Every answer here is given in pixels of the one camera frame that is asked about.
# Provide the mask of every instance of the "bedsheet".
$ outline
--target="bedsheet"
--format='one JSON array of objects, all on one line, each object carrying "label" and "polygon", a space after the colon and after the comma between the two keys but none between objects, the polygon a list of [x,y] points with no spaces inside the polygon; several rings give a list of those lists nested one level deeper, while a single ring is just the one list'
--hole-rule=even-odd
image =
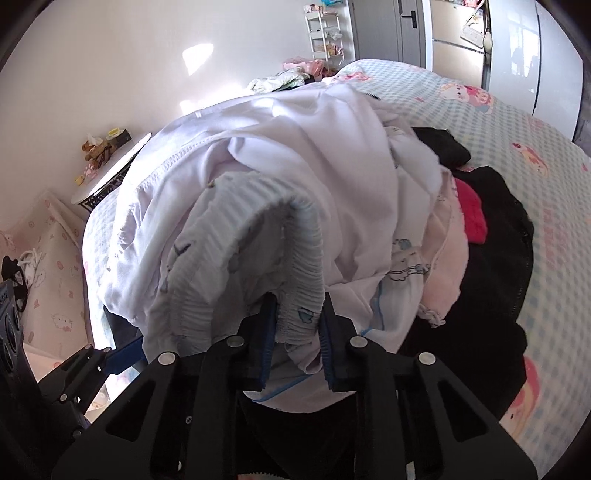
[{"label": "bedsheet", "polygon": [[541,477],[591,410],[589,157],[543,121],[419,67],[359,60],[331,81],[396,104],[413,127],[448,129],[472,154],[465,168],[497,170],[534,222],[534,271],[518,319],[527,382],[501,424]]}]

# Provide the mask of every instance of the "clothing pile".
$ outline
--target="clothing pile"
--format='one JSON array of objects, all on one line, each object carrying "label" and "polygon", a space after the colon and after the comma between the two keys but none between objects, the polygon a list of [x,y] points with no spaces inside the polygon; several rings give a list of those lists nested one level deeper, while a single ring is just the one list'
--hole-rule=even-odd
[{"label": "clothing pile", "polygon": [[246,89],[253,93],[271,93],[294,89],[314,82],[314,77],[306,73],[304,67],[295,67],[273,77],[254,79]]},{"label": "clothing pile", "polygon": [[[150,361],[207,350],[274,293],[271,378],[245,394],[282,413],[349,395],[324,380],[325,292],[386,350],[429,347],[479,397],[502,381],[511,390],[525,348],[515,319],[531,224],[494,171],[452,175],[445,151],[438,159],[417,134],[395,106],[347,85],[234,99],[176,120],[119,190],[105,307],[139,327]],[[453,140],[433,134],[439,145]],[[476,370],[503,376],[470,385]]]}]

